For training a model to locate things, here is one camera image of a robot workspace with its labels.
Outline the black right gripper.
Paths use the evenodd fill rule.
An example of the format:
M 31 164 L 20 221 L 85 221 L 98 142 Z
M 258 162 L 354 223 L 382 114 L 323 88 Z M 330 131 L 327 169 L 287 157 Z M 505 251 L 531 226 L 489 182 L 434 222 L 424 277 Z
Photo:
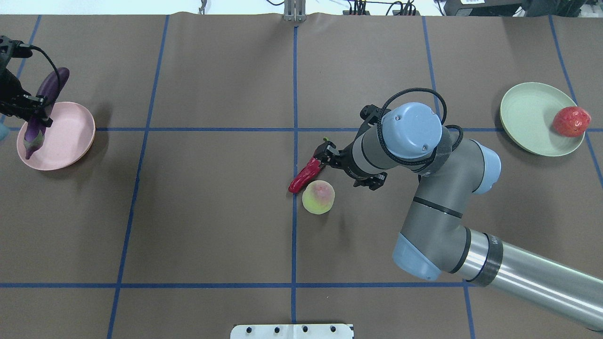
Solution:
M 351 146 L 348 145 L 346 148 L 338 150 L 333 142 L 324 141 L 317 146 L 313 157 L 319 161 L 320 165 L 344 171 L 355 181 L 353 187 L 368 187 L 371 191 L 383 187 L 388 174 L 386 172 L 370 174 L 360 169 L 353 159 Z

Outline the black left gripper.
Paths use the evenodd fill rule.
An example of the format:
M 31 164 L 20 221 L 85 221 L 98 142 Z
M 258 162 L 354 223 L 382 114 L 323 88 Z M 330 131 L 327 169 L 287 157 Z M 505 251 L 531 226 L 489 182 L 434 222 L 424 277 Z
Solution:
M 0 101 L 2 114 L 24 121 L 28 121 L 37 109 L 43 107 L 43 99 L 26 92 L 11 71 L 1 71 Z

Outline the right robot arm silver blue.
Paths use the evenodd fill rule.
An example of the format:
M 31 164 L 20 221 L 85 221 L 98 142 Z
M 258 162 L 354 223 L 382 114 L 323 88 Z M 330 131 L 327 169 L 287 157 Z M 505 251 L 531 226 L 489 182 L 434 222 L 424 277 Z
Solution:
M 496 152 L 462 133 L 451 135 L 422 103 L 393 110 L 368 105 L 362 118 L 346 148 L 325 141 L 314 158 L 371 190 L 398 166 L 420 176 L 392 254 L 398 267 L 427 281 L 458 274 L 602 332 L 601 279 L 461 224 L 470 197 L 488 192 L 500 176 Z

